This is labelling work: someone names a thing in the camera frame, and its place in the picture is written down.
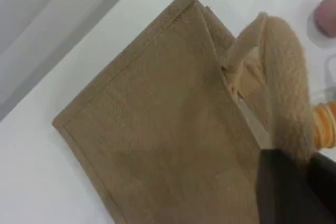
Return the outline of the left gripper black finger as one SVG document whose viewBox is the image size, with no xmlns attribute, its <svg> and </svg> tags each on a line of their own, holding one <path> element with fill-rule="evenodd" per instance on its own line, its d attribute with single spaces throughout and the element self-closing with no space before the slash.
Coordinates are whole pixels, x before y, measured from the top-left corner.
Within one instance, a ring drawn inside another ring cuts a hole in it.
<svg viewBox="0 0 336 224">
<path fill-rule="evenodd" d="M 308 223 L 335 223 L 335 161 L 314 154 L 309 164 L 308 184 L 323 206 L 323 210 L 312 214 Z"/>
<path fill-rule="evenodd" d="M 314 223 L 315 205 L 293 161 L 282 151 L 263 150 L 257 175 L 260 223 Z"/>
</svg>

